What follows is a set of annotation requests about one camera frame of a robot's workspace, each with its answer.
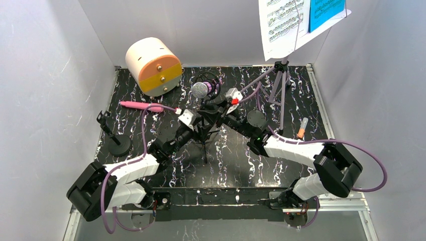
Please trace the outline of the black tripod microphone stand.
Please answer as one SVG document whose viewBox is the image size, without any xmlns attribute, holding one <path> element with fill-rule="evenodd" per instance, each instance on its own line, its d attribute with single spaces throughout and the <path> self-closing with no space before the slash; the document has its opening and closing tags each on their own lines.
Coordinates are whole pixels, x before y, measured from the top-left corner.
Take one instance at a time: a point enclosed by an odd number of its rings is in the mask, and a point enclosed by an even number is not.
<svg viewBox="0 0 426 241">
<path fill-rule="evenodd" d="M 221 93 L 222 81 L 220 78 L 209 71 L 199 73 L 195 77 L 195 83 L 191 87 L 191 94 L 200 100 L 200 105 L 204 106 L 208 101 L 212 101 Z M 198 139 L 197 141 L 202 144 L 203 162 L 207 164 L 206 143 L 211 134 L 218 131 L 210 131 L 211 124 L 205 123 L 205 118 L 201 117 L 201 124 L 197 125 Z"/>
</svg>

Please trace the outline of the silver mesh studio microphone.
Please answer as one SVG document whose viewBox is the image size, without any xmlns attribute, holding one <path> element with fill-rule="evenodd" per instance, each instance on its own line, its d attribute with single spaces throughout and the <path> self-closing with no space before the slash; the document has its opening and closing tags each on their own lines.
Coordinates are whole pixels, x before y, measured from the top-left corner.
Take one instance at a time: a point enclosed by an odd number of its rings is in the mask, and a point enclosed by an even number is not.
<svg viewBox="0 0 426 241">
<path fill-rule="evenodd" d="M 196 82 L 191 87 L 191 94 L 195 98 L 202 99 L 212 94 L 215 90 L 216 90 L 216 85 L 214 85 L 211 82 L 208 82 L 208 81 Z"/>
</svg>

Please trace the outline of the lilac music stand tripod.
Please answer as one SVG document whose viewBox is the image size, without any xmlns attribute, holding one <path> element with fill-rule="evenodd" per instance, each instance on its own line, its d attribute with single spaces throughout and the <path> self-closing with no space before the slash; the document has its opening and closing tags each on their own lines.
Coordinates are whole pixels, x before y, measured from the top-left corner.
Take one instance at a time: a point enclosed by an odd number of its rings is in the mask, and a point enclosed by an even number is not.
<svg viewBox="0 0 426 241">
<path fill-rule="evenodd" d="M 272 104 L 276 104 L 280 106 L 280 122 L 279 122 L 279 134 L 283 134 L 284 130 L 284 106 L 285 106 L 285 93 L 286 88 L 289 82 L 289 67 L 288 67 L 289 61 L 288 56 L 284 57 L 280 61 L 276 61 L 272 67 L 267 69 L 265 72 L 263 72 L 261 75 L 259 75 L 257 78 L 255 78 L 253 81 L 249 82 L 245 87 L 243 87 L 240 90 L 240 93 L 244 93 L 248 88 L 250 88 L 252 85 L 259 83 L 261 79 L 266 77 L 269 73 L 274 72 L 276 73 L 276 78 L 273 81 L 273 87 L 271 92 L 265 93 L 265 95 L 268 97 L 268 102 Z M 275 101 L 275 97 L 278 95 L 278 87 L 281 87 L 281 99 L 279 102 Z"/>
</svg>

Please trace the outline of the pink microphone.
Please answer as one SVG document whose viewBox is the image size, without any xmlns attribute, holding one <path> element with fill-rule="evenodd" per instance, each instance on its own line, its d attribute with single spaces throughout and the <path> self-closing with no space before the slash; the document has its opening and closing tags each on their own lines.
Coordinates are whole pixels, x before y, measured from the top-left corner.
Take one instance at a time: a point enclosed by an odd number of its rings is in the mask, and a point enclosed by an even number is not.
<svg viewBox="0 0 426 241">
<path fill-rule="evenodd" d="M 146 110 L 149 106 L 151 106 L 150 103 L 135 102 L 135 101 L 120 101 L 120 105 L 127 108 L 134 108 L 134 109 L 141 109 L 141 110 Z M 162 107 L 152 107 L 148 109 L 148 111 L 151 111 L 151 112 L 162 112 L 163 110 L 164 108 Z"/>
</svg>

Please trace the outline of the black round-base mic stand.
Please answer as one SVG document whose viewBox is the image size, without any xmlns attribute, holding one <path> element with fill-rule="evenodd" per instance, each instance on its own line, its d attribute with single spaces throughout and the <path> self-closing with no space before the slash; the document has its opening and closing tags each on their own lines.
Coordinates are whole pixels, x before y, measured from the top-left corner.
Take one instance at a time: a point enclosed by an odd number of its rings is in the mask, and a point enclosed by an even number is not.
<svg viewBox="0 0 426 241">
<path fill-rule="evenodd" d="M 129 136 L 124 134 L 114 134 L 107 125 L 107 118 L 111 115 L 109 111 L 100 111 L 96 117 L 100 128 L 104 134 L 109 138 L 108 151 L 114 157 L 123 157 L 130 152 L 132 147 L 132 140 Z"/>
</svg>

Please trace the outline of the white sheet music page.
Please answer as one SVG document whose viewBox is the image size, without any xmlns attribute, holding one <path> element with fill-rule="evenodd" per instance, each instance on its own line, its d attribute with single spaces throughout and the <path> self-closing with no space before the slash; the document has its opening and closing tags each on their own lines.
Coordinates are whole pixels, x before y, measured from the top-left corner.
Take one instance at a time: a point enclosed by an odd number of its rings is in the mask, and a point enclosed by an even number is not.
<svg viewBox="0 0 426 241">
<path fill-rule="evenodd" d="M 289 56 L 351 14 L 345 1 L 342 12 L 309 32 L 310 1 L 258 1 L 262 46 L 266 61 Z"/>
</svg>

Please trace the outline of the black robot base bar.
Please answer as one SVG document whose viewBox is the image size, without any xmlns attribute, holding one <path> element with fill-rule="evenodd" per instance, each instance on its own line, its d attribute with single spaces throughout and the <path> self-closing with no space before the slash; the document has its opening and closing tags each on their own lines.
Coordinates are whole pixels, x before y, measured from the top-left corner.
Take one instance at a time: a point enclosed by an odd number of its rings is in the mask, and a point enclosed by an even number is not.
<svg viewBox="0 0 426 241">
<path fill-rule="evenodd" d="M 138 205 L 123 205 L 123 210 L 141 213 L 156 208 L 157 221 L 237 220 L 267 221 L 307 220 L 315 201 L 284 204 L 278 197 L 284 188 L 152 188 Z"/>
</svg>

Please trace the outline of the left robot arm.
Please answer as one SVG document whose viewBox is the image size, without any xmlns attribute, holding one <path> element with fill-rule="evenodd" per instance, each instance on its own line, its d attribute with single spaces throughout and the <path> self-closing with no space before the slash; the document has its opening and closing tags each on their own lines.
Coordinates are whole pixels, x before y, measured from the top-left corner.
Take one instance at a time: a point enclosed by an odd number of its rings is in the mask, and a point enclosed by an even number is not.
<svg viewBox="0 0 426 241">
<path fill-rule="evenodd" d="M 174 130 L 165 127 L 149 146 L 147 154 L 114 164 L 91 162 L 66 193 L 67 199 L 86 221 L 99 218 L 114 206 L 142 203 L 148 191 L 139 179 L 167 168 L 174 153 L 190 140 L 205 141 L 212 125 L 197 118 L 189 127 L 180 122 Z"/>
</svg>

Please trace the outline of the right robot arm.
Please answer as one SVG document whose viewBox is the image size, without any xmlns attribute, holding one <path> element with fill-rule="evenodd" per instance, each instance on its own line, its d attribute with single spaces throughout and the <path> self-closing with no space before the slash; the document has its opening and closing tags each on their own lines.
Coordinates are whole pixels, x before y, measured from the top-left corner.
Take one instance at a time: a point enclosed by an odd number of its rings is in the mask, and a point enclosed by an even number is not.
<svg viewBox="0 0 426 241">
<path fill-rule="evenodd" d="M 331 140 L 309 144 L 274 134 L 258 110 L 241 115 L 236 107 L 225 105 L 219 107 L 215 121 L 249 138 L 247 145 L 256 155 L 287 159 L 315 170 L 314 174 L 295 180 L 276 198 L 277 203 L 301 203 L 327 193 L 346 198 L 363 170 L 342 144 Z"/>
</svg>

